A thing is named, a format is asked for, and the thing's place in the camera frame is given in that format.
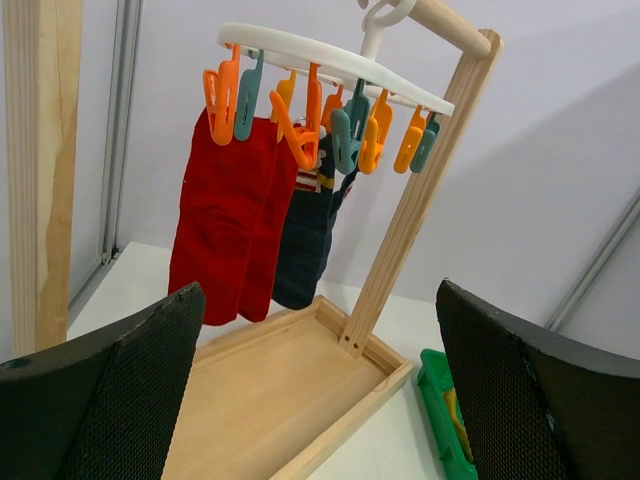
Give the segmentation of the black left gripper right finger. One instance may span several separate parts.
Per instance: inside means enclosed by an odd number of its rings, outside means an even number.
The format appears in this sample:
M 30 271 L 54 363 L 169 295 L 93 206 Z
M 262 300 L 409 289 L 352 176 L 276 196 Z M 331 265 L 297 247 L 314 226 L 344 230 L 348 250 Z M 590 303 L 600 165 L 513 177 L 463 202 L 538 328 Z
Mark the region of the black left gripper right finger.
M 436 312 L 479 478 L 638 478 L 638 360 L 505 312 L 449 279 Z

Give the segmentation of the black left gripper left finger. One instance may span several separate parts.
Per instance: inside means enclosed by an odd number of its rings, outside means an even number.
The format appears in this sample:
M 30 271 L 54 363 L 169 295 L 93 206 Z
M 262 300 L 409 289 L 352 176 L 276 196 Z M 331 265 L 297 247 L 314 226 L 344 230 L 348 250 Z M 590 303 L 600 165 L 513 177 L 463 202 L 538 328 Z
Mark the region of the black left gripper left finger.
M 203 291 L 192 283 L 2 363 L 2 478 L 161 478 L 204 311 Z

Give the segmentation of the navy striped sock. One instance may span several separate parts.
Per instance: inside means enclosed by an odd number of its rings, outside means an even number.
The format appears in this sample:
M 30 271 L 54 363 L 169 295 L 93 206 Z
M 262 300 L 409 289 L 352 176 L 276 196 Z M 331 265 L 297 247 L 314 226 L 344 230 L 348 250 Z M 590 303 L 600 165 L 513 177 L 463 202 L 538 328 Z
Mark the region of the navy striped sock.
M 272 298 L 292 310 L 309 306 L 326 265 L 325 242 L 335 187 L 331 135 L 320 131 L 316 166 L 299 170 L 285 219 Z

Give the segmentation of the white plastic clip hanger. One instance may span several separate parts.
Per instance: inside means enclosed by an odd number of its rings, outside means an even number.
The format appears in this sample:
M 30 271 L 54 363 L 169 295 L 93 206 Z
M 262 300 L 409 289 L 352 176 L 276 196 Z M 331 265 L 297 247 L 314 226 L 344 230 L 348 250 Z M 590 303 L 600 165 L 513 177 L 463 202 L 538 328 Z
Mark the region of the white plastic clip hanger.
M 385 1 L 371 7 L 362 21 L 364 39 L 358 53 L 293 33 L 258 25 L 228 22 L 220 27 L 218 43 L 238 45 L 245 55 L 262 51 L 264 61 L 287 69 L 308 70 L 312 63 L 319 72 L 346 84 L 363 80 L 401 97 L 409 105 L 420 105 L 450 116 L 455 106 L 411 83 L 376 61 L 384 30 L 404 20 L 414 1 L 402 1 L 385 15 L 379 11 Z

